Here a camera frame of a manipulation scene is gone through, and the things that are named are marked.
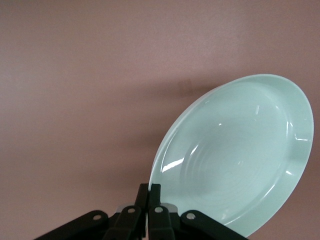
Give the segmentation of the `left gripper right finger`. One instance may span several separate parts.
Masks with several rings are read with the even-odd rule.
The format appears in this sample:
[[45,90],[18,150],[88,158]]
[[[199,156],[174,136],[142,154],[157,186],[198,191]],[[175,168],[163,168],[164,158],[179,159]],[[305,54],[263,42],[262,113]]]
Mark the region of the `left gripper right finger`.
[[178,214],[177,207],[161,203],[161,185],[152,184],[148,194],[150,240],[245,240],[246,237],[198,210]]

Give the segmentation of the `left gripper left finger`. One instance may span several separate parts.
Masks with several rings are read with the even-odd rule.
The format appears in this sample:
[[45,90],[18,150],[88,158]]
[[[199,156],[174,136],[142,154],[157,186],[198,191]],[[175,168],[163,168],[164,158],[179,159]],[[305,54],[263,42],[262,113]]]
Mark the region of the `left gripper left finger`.
[[102,210],[93,210],[55,228],[38,240],[141,240],[146,236],[146,209],[149,187],[139,186],[133,204],[121,206],[108,216]]

